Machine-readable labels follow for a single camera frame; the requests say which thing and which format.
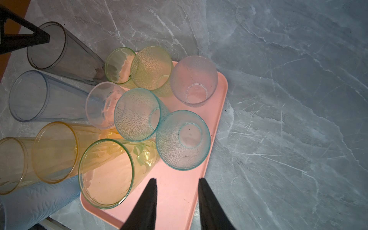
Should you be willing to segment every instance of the tall plastic tumbler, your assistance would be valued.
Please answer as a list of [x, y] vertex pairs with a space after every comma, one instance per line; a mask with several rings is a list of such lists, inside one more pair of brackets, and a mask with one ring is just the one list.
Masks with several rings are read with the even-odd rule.
[[0, 140], [0, 195], [39, 181], [31, 162], [34, 140], [34, 137], [6, 137]]
[[20, 122], [83, 121], [87, 96], [86, 91], [30, 70], [11, 87], [9, 109]]
[[91, 125], [52, 122], [38, 133], [32, 148], [36, 175], [49, 184], [78, 174], [84, 151], [97, 140], [121, 138], [116, 129], [100, 130]]
[[79, 165], [85, 199], [100, 209], [122, 203], [159, 160], [153, 141], [102, 139], [93, 143]]
[[28, 230], [80, 195], [78, 177], [58, 184], [38, 182], [0, 196], [0, 229]]
[[39, 28], [50, 35], [50, 42], [27, 48], [32, 67], [91, 85], [108, 81], [104, 61], [62, 25], [46, 22]]

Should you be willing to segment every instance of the plastic tray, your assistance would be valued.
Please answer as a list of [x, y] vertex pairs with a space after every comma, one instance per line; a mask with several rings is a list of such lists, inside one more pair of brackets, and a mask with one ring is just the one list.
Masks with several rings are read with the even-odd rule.
[[216, 91], [202, 107], [186, 106], [174, 95], [169, 98], [161, 98], [170, 112], [190, 110], [206, 122], [211, 133], [211, 149], [208, 157], [200, 166], [189, 171], [178, 171], [160, 160], [119, 206], [107, 210], [98, 209], [89, 204], [81, 194], [81, 203], [84, 209], [120, 229], [133, 210], [149, 179], [156, 178], [158, 188], [156, 229], [190, 229], [198, 200], [198, 179], [205, 175], [227, 93], [225, 76], [218, 72], [218, 77]]

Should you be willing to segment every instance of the light blue cup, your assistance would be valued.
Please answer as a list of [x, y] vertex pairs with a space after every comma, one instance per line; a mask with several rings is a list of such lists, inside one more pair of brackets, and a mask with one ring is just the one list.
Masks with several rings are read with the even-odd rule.
[[200, 116], [191, 111], [178, 110], [163, 119], [156, 133], [156, 146], [168, 166], [191, 170], [208, 156], [211, 136]]

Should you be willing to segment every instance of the dimpled plastic cup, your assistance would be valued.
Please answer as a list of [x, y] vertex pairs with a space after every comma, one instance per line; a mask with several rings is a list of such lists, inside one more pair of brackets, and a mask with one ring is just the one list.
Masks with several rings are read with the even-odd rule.
[[166, 50], [149, 46], [134, 57], [130, 74], [137, 87], [149, 89], [158, 97], [167, 97], [172, 94], [169, 77], [173, 67]]
[[206, 159], [211, 136], [197, 114], [178, 110], [165, 117], [156, 133], [157, 151], [171, 168], [191, 170]]
[[189, 56], [176, 64], [170, 75], [171, 90], [182, 103], [191, 107], [204, 105], [216, 90], [215, 64], [201, 56]]
[[115, 107], [115, 127], [129, 141], [139, 142], [154, 137], [159, 124], [169, 114], [164, 103], [143, 88], [124, 93]]

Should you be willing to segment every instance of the yellow cup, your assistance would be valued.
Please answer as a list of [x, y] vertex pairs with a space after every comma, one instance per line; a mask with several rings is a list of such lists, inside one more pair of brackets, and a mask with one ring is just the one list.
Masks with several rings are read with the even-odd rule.
[[139, 185], [159, 158], [153, 141], [98, 140], [85, 151], [79, 164], [82, 194], [94, 207], [116, 207]]
[[93, 142], [103, 138], [121, 138], [115, 128], [100, 130], [91, 125], [52, 122], [38, 133], [32, 148], [36, 175], [49, 184], [78, 174], [82, 154]]

